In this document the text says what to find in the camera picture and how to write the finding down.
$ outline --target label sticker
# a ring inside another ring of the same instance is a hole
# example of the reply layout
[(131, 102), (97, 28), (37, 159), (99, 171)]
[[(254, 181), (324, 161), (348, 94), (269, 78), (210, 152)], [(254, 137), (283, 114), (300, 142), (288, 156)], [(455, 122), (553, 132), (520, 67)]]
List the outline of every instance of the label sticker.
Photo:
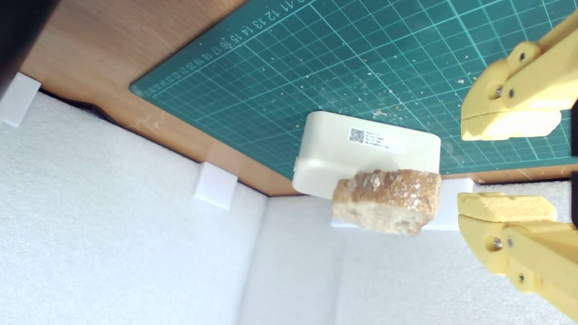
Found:
[(349, 128), (347, 139), (349, 142), (358, 143), (375, 149), (399, 154), (407, 153), (407, 146), (403, 140), (387, 137), (378, 132), (367, 131), (358, 127)]

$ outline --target ruler numbers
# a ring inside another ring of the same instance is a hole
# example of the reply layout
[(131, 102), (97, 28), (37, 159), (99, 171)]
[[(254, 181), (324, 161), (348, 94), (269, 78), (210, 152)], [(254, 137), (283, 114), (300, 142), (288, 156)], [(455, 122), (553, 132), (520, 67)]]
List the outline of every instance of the ruler numbers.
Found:
[(273, 24), (275, 21), (280, 20), (281, 17), (293, 12), (295, 9), (303, 6), (304, 3), (311, 2), (312, 0), (285, 0), (275, 7), (274, 9), (268, 10), (263, 14), (263, 17), (257, 18), (249, 24), (245, 24), (239, 28), (239, 32), (228, 35), (227, 37), (221, 37), (212, 46), (208, 48), (204, 53), (200, 54), (197, 58), (191, 60), (190, 62), (184, 64), (177, 71), (172, 72), (164, 79), (160, 80), (153, 86), (149, 87), (143, 92), (142, 97), (149, 97), (156, 95), (163, 90), (165, 90), (170, 85), (176, 83), (180, 79), (190, 76), (193, 72), (201, 69), (209, 62), (216, 60), (217, 58), (228, 53), (230, 50), (241, 45), (243, 42), (250, 39), (252, 36), (259, 33), (261, 30), (266, 29), (268, 26)]

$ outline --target black object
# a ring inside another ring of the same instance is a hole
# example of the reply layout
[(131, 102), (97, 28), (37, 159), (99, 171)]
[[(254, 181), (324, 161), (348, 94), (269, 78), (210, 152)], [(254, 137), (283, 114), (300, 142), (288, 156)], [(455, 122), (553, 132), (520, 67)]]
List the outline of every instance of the black object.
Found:
[(570, 153), (578, 156), (578, 101), (570, 110)]
[[(572, 157), (578, 156), (578, 101), (570, 110), (570, 153)], [(572, 172), (571, 200), (572, 223), (578, 228), (578, 172)]]
[(0, 0), (0, 98), (58, 0)]
[(578, 228), (578, 172), (572, 172), (570, 177), (572, 180), (571, 200), (572, 207), (570, 214), (572, 215), (572, 223)]

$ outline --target white foam wall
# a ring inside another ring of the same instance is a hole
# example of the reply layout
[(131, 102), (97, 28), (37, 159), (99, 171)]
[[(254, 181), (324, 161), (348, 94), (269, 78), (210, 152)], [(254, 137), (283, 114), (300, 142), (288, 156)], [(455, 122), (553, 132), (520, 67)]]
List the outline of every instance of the white foam wall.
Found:
[(197, 172), (39, 94), (0, 126), (0, 323), (234, 324), (266, 197), (193, 201)]
[[(478, 190), (544, 195), (569, 218), (567, 182)], [(240, 325), (573, 324), (489, 273), (457, 231), (381, 235), (330, 219), (327, 200), (271, 200)]]

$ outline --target wooden table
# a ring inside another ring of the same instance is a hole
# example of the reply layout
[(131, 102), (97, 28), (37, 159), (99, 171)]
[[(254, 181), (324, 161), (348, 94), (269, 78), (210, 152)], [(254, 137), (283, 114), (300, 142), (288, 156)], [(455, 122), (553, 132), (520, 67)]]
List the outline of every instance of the wooden table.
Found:
[[(141, 100), (128, 85), (243, 0), (62, 0), (21, 71), (47, 91), (100, 106), (121, 125), (195, 161), (209, 161), (267, 195), (291, 181)], [(467, 174), (500, 183), (567, 178), (578, 165)], [(459, 177), (463, 175), (446, 175)]]

